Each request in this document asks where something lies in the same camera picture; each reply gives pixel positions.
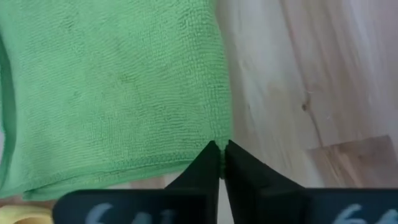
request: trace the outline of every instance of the towel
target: towel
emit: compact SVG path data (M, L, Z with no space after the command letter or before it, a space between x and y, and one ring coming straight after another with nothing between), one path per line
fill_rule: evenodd
M1 0L0 35L0 197L183 170L231 137L213 0Z
M6 205L0 208L1 224L53 224L51 210L28 205Z

